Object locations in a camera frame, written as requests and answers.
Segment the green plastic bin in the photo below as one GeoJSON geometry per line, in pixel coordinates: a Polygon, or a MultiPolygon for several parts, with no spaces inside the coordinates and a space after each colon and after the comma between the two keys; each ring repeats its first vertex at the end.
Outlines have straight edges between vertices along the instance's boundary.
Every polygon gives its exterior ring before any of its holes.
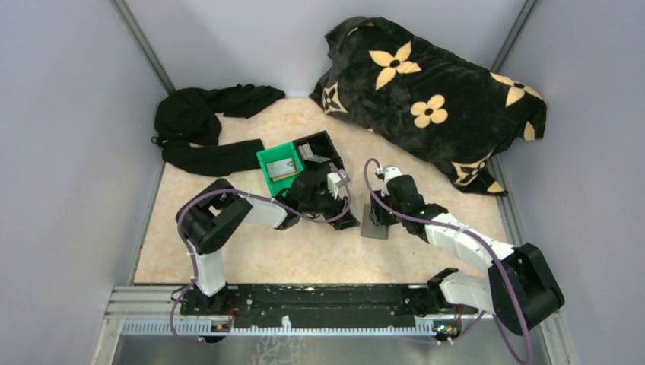
{"type": "Polygon", "coordinates": [[[272,196],[277,195],[282,189],[288,189],[293,183],[293,181],[295,180],[295,178],[297,177],[297,175],[304,171],[303,162],[301,161],[297,153],[297,149],[293,142],[287,142],[287,143],[275,146],[273,148],[269,148],[269,149],[265,149],[260,152],[257,152],[256,157],[261,167],[262,173],[265,177],[265,181],[267,183],[268,190],[270,191],[270,195],[272,196]],[[267,173],[266,165],[268,163],[278,161],[278,160],[283,160],[286,158],[293,158],[296,161],[299,172],[294,176],[290,176],[288,178],[281,179],[279,181],[271,181],[267,173]]]}

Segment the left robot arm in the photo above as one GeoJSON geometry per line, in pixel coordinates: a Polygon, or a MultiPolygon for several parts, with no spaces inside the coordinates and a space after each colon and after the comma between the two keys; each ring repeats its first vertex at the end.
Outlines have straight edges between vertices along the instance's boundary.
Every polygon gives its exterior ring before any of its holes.
{"type": "Polygon", "coordinates": [[[200,294],[198,304],[207,313],[222,313],[228,304],[224,288],[222,248],[243,223],[274,230],[288,230],[300,221],[330,224],[335,230],[356,227],[351,213],[349,176],[334,164],[304,170],[291,187],[275,197],[235,189],[226,179],[216,179],[176,214],[177,230],[192,260],[192,283],[200,294]]]}

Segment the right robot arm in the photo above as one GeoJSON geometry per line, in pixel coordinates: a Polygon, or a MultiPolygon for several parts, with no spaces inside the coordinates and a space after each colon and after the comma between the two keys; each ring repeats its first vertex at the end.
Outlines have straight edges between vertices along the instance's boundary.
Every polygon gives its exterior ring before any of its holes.
{"type": "Polygon", "coordinates": [[[452,253],[478,271],[469,275],[446,268],[429,281],[428,303],[437,313],[457,304],[497,317],[522,335],[564,304],[564,294],[542,251],[531,243],[514,246],[492,239],[461,222],[445,207],[428,204],[414,179],[395,167],[376,174],[381,189],[370,190],[377,226],[400,223],[409,234],[452,253]]]}

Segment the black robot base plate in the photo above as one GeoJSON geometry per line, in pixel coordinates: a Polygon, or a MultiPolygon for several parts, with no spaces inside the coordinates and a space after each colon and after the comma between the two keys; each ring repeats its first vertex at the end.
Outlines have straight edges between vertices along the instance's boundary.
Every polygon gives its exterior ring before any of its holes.
{"type": "Polygon", "coordinates": [[[207,297],[190,289],[180,301],[184,316],[222,315],[237,329],[411,328],[416,319],[475,314],[448,304],[426,284],[229,284],[207,297]]]}

